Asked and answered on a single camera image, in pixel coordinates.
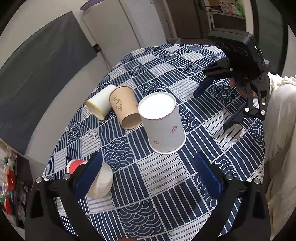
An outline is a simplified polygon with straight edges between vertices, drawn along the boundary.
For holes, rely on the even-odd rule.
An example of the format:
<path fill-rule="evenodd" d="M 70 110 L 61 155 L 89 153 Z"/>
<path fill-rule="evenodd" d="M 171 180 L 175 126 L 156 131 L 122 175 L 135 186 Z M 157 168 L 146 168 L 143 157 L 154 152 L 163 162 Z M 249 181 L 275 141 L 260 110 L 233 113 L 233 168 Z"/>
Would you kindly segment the right hand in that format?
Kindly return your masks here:
<path fill-rule="evenodd" d="M 245 87 L 239 85 L 237 81 L 234 78 L 230 78 L 230 87 L 236 88 L 236 90 L 245 98 L 247 99 L 247 92 Z M 253 100 L 253 105 L 255 108 L 258 108 L 258 99 L 257 99 L 257 94 L 253 91 L 252 92 L 252 100 Z"/>

